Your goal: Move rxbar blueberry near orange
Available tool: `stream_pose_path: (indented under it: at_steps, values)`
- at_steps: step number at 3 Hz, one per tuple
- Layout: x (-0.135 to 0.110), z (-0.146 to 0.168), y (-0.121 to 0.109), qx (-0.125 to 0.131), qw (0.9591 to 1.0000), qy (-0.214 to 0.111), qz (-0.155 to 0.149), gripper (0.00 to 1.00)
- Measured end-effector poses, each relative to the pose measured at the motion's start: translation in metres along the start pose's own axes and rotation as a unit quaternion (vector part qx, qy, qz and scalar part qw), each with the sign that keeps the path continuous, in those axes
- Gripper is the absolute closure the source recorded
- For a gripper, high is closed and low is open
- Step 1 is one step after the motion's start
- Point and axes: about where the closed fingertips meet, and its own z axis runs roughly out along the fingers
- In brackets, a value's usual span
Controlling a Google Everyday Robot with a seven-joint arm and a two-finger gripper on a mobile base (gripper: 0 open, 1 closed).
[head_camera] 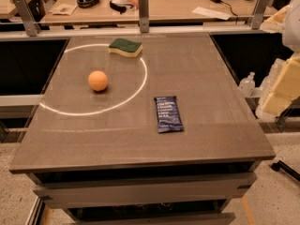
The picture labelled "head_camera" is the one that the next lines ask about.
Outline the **yellow foam padded gripper finger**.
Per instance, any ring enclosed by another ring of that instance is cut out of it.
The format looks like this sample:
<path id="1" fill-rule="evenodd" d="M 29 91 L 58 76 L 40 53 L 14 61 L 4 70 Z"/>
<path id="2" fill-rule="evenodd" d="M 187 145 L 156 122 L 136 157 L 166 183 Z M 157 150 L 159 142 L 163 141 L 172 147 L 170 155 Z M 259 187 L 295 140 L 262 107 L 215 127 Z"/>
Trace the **yellow foam padded gripper finger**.
<path id="1" fill-rule="evenodd" d="M 300 97 L 300 56 L 288 59 L 280 71 L 262 110 L 272 115 L 280 115 L 294 100 Z"/>

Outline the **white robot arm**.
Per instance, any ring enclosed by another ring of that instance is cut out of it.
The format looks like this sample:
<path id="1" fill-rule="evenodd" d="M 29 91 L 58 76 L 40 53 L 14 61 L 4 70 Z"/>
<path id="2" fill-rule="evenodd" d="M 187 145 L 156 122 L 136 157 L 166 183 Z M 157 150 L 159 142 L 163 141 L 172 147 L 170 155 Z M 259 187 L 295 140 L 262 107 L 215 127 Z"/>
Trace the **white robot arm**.
<path id="1" fill-rule="evenodd" d="M 260 29 L 281 33 L 282 43 L 293 51 L 262 100 L 265 113 L 279 116 L 300 97 L 300 0 L 292 0 L 276 14 L 264 21 Z"/>

